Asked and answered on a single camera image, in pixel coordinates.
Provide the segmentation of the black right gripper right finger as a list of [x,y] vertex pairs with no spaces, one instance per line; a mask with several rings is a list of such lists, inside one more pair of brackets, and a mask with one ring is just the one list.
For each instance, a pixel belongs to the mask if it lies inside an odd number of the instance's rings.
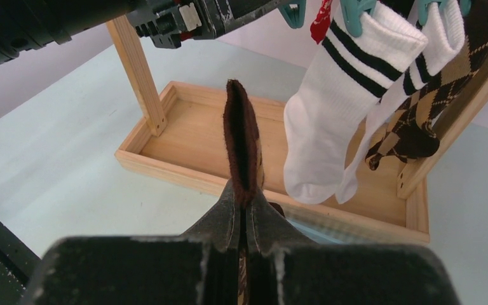
[[251,304],[459,304],[442,261],[404,244],[321,245],[262,193],[246,207]]

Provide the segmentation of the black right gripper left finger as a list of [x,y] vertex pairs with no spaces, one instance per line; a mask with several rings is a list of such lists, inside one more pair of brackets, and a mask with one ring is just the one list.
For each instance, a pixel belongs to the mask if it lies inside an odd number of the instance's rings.
[[228,182],[177,236],[70,236],[45,253],[22,304],[237,304],[240,213]]

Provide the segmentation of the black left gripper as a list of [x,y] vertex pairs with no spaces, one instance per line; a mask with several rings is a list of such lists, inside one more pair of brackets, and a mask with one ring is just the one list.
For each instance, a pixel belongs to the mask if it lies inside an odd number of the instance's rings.
[[278,9],[286,20],[295,12],[294,1],[137,1],[126,14],[139,37],[157,48],[177,49],[188,39],[212,40]]

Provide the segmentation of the white sock with black stripes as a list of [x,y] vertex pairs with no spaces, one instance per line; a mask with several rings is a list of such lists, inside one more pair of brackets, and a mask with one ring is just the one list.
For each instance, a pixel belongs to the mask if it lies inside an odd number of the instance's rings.
[[409,96],[422,89],[461,50],[464,44],[464,25],[457,1],[416,1],[410,13],[428,44],[393,86],[372,108],[365,121],[365,133],[351,163],[345,168],[335,198],[339,204],[349,201],[358,189],[356,172],[364,159],[373,134],[401,106]]

